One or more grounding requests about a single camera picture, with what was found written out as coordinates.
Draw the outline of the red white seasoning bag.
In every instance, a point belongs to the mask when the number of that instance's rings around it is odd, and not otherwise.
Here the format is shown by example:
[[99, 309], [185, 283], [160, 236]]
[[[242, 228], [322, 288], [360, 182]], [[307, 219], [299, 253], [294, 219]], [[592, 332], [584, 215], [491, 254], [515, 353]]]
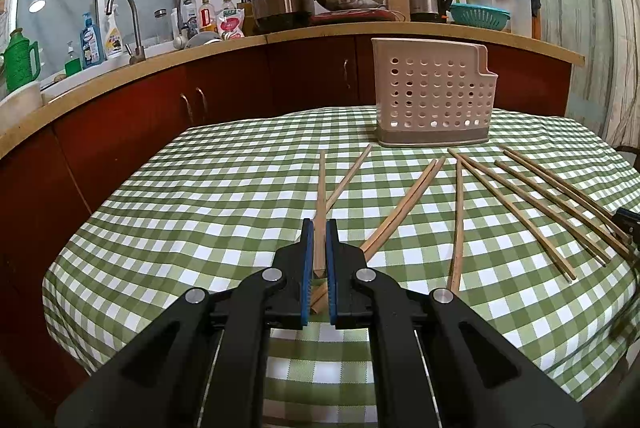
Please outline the red white seasoning bag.
[[217, 29], [222, 41], [242, 39], [244, 24], [244, 10], [221, 10], [217, 15]]

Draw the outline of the wooden knife block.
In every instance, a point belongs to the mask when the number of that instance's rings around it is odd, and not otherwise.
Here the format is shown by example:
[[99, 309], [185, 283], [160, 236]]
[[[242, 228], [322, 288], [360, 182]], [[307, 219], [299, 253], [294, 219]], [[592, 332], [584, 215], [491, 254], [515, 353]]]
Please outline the wooden knife block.
[[243, 32], [245, 36], [255, 36], [257, 33], [256, 20], [253, 12], [252, 0], [240, 0], [238, 4], [244, 12]]

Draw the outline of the red induction cooker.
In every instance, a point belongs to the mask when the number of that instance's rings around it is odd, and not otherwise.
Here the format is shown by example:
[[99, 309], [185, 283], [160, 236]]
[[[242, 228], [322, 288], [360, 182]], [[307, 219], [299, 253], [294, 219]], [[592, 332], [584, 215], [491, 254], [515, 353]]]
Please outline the red induction cooker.
[[325, 24], [352, 24], [367, 21], [399, 21], [398, 16], [386, 8], [364, 8], [363, 10], [334, 10], [314, 15], [310, 18], [311, 26]]

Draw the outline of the white plastic container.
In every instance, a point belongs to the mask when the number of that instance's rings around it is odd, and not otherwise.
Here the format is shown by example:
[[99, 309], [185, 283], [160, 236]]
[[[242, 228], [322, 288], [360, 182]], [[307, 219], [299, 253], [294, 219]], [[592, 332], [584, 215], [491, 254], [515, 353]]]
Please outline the white plastic container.
[[517, 36], [532, 36], [532, 0], [509, 0], [511, 32]]

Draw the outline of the green plastic jug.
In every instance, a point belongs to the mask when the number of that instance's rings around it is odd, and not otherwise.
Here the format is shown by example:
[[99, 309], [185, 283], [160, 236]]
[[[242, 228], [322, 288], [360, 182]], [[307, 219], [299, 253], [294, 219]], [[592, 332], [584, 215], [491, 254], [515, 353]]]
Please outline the green plastic jug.
[[22, 28], [16, 28], [10, 33], [10, 41], [2, 57], [9, 93], [35, 82], [40, 76], [39, 44], [25, 38]]

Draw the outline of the dark rice cooker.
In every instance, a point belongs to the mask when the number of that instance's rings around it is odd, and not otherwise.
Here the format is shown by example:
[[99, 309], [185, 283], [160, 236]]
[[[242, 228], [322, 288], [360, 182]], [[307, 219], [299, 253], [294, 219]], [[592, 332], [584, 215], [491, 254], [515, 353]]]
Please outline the dark rice cooker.
[[310, 25], [314, 0], [250, 0], [257, 28], [272, 33]]

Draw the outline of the green checkered tablecloth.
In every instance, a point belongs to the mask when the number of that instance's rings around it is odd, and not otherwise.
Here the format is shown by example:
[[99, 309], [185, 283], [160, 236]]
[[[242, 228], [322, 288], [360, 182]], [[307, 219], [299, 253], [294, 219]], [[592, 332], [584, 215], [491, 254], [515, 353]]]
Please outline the green checkered tablecloth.
[[[43, 281], [51, 336], [92, 376], [191, 287], [220, 292], [267, 269], [314, 225], [319, 153], [326, 201], [369, 144], [370, 154], [326, 213], [342, 243], [373, 270], [427, 295], [448, 289], [456, 164], [462, 162], [463, 259], [455, 295], [577, 403], [639, 337], [639, 257], [629, 262], [581, 221], [495, 165], [502, 161], [565, 200], [502, 146], [533, 159], [608, 212], [639, 209], [639, 175], [574, 120], [493, 109], [489, 139], [468, 146], [382, 147], [376, 110], [308, 110], [207, 125], [180, 134], [74, 234]], [[468, 156], [566, 218], [610, 261]], [[257, 427], [381, 427], [369, 334], [330, 321], [328, 269], [311, 266], [309, 319], [270, 330]]]

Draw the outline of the red kitchen cabinets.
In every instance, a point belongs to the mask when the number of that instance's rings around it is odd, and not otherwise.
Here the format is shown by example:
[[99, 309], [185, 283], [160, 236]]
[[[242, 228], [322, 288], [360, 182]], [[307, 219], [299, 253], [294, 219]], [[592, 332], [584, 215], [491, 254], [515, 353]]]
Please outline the red kitchen cabinets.
[[129, 175], [193, 125], [374, 102], [373, 36], [256, 46], [94, 98], [1, 155], [1, 382], [40, 422], [85, 380], [49, 336], [41, 283]]

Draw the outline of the blue detergent bottle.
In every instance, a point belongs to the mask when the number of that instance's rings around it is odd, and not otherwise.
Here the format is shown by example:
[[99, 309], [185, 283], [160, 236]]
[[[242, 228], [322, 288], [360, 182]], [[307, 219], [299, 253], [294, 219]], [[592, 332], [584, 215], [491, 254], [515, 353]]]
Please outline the blue detergent bottle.
[[85, 27], [80, 32], [80, 51], [82, 67], [85, 69], [102, 64], [104, 53], [101, 42], [101, 32], [94, 24], [89, 13], [82, 15]]

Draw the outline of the small green soap bottle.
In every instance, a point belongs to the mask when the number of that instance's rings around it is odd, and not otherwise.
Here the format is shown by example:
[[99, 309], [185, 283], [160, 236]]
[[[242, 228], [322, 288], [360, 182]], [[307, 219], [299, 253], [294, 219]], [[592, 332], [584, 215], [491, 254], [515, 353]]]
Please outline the small green soap bottle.
[[64, 65], [65, 76], [73, 76], [74, 74], [81, 72], [81, 60], [77, 56], [74, 50], [74, 44], [72, 41], [67, 42], [67, 58]]

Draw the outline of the pink perforated utensil holder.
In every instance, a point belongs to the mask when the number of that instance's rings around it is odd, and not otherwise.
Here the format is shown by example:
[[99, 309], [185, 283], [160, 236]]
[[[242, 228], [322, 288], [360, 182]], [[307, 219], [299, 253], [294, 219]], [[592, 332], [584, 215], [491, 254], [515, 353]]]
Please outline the pink perforated utensil holder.
[[373, 38], [376, 137], [386, 146], [489, 139], [498, 74], [483, 44]]

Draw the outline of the wood framed glass door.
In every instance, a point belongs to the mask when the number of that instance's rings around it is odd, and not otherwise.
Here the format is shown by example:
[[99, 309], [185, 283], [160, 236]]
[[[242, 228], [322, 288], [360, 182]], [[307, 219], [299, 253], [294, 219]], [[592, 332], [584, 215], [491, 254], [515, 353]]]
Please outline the wood framed glass door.
[[639, 145], [639, 0], [541, 0], [541, 38], [586, 58], [566, 114], [612, 146]]

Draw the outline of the teal plastic colander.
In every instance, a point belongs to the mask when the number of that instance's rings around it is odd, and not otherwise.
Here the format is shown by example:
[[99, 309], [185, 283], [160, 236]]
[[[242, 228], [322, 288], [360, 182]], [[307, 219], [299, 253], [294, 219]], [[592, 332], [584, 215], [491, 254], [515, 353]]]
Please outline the teal plastic colander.
[[452, 3], [449, 11], [456, 24], [488, 30], [502, 31], [511, 19], [508, 10], [492, 6]]

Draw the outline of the white spray bottle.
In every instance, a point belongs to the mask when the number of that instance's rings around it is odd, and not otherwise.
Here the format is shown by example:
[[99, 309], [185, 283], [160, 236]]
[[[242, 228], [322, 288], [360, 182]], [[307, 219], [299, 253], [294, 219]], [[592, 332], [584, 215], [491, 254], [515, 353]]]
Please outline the white spray bottle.
[[117, 27], [116, 21], [117, 6], [114, 6], [112, 12], [106, 15], [106, 33], [104, 38], [105, 57], [112, 59], [122, 55], [124, 44], [122, 44], [122, 34]]

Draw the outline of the wooden kitchen countertop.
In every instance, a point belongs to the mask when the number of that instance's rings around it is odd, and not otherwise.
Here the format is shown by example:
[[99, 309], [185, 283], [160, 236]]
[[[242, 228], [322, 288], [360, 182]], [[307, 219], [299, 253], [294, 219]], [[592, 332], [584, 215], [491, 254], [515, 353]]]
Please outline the wooden kitchen countertop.
[[84, 82], [74, 81], [72, 87], [59, 96], [32, 111], [1, 135], [1, 154], [6, 156], [15, 147], [37, 133], [46, 125], [64, 116], [89, 100], [121, 88], [152, 74], [195, 62], [206, 57], [235, 52], [256, 46], [300, 41], [305, 39], [335, 38], [336, 36], [420, 36], [420, 38], [445, 39], [489, 43], [515, 50], [547, 56], [574, 67], [586, 63], [584, 55], [548, 42], [525, 38], [504, 31], [486, 30], [461, 24], [435, 24], [434, 22], [367, 21], [353, 24], [329, 24], [249, 36], [237, 40], [220, 41], [185, 50], [175, 50], [138, 62], [132, 66], [105, 71]]

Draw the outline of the orange oil bottle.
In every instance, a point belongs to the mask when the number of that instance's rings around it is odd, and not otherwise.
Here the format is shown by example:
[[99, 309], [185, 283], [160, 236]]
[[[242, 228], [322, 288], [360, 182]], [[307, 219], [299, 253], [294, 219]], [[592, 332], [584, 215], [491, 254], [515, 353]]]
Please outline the orange oil bottle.
[[198, 26], [201, 31], [216, 32], [216, 10], [209, 0], [202, 0], [198, 9]]

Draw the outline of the white dishes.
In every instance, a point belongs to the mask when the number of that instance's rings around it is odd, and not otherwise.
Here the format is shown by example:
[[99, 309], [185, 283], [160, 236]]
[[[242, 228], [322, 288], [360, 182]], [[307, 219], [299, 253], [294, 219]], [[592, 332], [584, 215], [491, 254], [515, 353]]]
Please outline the white dishes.
[[174, 44], [176, 50], [184, 50], [185, 48], [194, 48], [206, 44], [217, 43], [220, 41], [220, 36], [218, 36], [216, 32], [198, 32], [197, 34], [194, 34], [194, 36], [191, 36], [191, 38], [189, 38], [188, 32], [186, 32], [186, 29], [183, 29], [179, 32], [177, 38], [174, 39], [174, 42], [172, 42], [172, 44]]

